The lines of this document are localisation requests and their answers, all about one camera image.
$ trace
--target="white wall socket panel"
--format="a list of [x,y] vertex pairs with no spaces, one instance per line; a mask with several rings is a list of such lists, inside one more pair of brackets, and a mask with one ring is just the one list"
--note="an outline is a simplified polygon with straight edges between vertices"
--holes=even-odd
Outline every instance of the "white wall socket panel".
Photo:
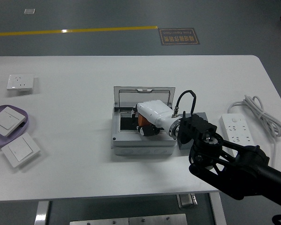
[[40,151],[28,133],[14,139],[1,149],[13,167],[21,165]]
[[10,135],[24,120],[25,116],[6,107],[0,112],[0,134],[7,137]]
[[242,146],[254,145],[248,124],[242,114],[223,114],[220,118],[220,125],[225,140]]
[[33,89],[34,75],[10,75],[7,83],[8,90],[28,91]]

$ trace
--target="black cable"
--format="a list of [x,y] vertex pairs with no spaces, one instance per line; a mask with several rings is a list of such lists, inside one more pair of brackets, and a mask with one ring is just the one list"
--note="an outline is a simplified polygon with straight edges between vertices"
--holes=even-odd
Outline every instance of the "black cable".
[[273,216],[273,218],[272,218],[272,222],[275,225],[281,225],[281,222],[279,220],[281,220],[281,215],[276,215],[276,216]]
[[197,99],[196,94],[192,90],[186,90],[179,96],[177,104],[176,104],[176,108],[178,108],[179,102],[180,102],[182,96],[185,95],[186,93],[190,93],[193,96],[192,109],[191,109],[191,116],[192,116],[193,110],[195,109],[195,105],[196,105],[196,99]]

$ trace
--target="orange part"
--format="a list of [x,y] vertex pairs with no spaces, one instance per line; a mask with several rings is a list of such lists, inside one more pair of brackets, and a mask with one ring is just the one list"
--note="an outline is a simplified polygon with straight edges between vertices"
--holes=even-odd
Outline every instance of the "orange part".
[[139,114],[139,118],[138,118],[138,123],[139,123],[139,126],[141,126],[141,127],[151,125],[151,123],[140,114]]

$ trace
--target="open glass lid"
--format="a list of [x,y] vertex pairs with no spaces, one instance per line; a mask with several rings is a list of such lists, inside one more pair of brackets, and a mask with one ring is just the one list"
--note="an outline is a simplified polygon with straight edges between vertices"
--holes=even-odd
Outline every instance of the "open glass lid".
[[114,87],[115,109],[132,108],[139,102],[161,100],[170,108],[173,104],[173,87]]

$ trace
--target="metal bracket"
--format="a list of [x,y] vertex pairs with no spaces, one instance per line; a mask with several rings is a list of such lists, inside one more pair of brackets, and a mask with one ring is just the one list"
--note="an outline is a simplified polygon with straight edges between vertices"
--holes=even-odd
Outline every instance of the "metal bracket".
[[178,205],[180,209],[192,208],[198,206],[195,194],[177,195]]

